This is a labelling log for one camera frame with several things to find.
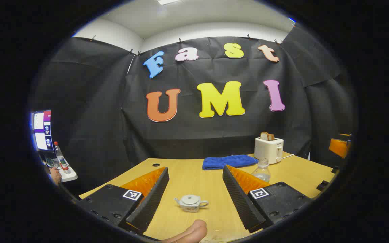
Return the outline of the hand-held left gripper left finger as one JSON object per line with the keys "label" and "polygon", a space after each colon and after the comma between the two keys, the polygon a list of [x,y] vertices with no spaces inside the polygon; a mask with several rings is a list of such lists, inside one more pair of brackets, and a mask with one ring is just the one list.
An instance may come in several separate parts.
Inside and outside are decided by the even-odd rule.
{"label": "hand-held left gripper left finger", "polygon": [[77,206],[109,225],[143,234],[153,219],[169,182],[161,167],[121,186],[106,184]]}

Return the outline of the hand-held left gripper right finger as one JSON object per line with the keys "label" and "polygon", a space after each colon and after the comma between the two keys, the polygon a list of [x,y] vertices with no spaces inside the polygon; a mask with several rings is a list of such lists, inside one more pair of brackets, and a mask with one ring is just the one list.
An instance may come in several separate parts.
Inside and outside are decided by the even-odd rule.
{"label": "hand-held left gripper right finger", "polygon": [[223,168],[222,178],[250,233],[272,226],[312,202],[285,182],[269,184],[230,165]]}

